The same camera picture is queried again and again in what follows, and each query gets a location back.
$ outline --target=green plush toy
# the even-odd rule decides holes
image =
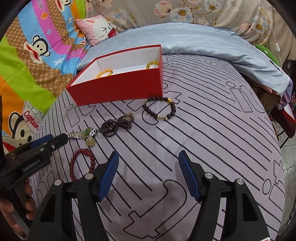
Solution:
[[[263,53],[265,53],[267,55],[267,57],[269,57],[279,67],[281,67],[280,63],[278,62],[278,60],[276,59],[276,57],[274,56],[274,54],[268,48],[266,48],[266,47],[264,47],[263,45],[260,45],[260,44],[255,44],[255,47],[257,49],[261,50]]]

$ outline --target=light blue comforter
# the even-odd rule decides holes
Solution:
[[[94,58],[133,47],[161,44],[162,54],[196,54],[229,61],[237,71],[291,97],[292,81],[264,53],[233,31],[189,23],[163,23],[129,29],[91,47],[77,69]]]

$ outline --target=pink pillow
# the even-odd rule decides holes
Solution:
[[[113,26],[102,15],[92,18],[76,19],[75,24],[85,35],[91,46],[95,46],[116,35]]]

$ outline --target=blue gripper pad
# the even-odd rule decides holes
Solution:
[[[100,186],[99,186],[100,191],[98,194],[99,201],[102,201],[108,195],[115,173],[117,171],[118,165],[119,165],[119,154],[117,151],[115,151],[100,181]]]
[[[48,141],[50,141],[50,140],[53,139],[53,138],[54,138],[54,136],[51,135],[51,134],[49,134],[49,135],[44,136],[44,137],[42,137],[42,138],[40,138],[40,139],[38,139],[38,140],[36,140],[36,141],[33,141],[32,144],[31,144],[31,149],[34,149],[34,148],[36,148],[36,147],[39,147],[39,146],[41,146],[43,143],[48,142]]]
[[[190,159],[184,150],[179,152],[178,160],[180,169],[189,189],[190,195],[194,197],[196,201],[199,201],[201,197],[199,192],[199,183],[189,164]]]

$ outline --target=yellow bracelet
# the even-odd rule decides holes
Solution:
[[[107,69],[107,70],[104,70],[104,71],[102,71],[101,73],[99,73],[99,74],[96,76],[96,79],[98,79],[98,78],[103,78],[103,77],[101,77],[101,75],[104,74],[104,73],[107,73],[107,72],[110,72],[110,73],[109,73],[108,75],[106,75],[106,76],[103,76],[103,77],[107,77],[107,76],[110,76],[110,75],[113,74],[113,70],[112,70],[112,69]]]
[[[154,61],[154,62],[149,62],[149,63],[147,64],[147,66],[146,66],[146,69],[150,69],[150,66],[151,66],[151,65],[159,65],[159,63],[156,62],[156,61]]]

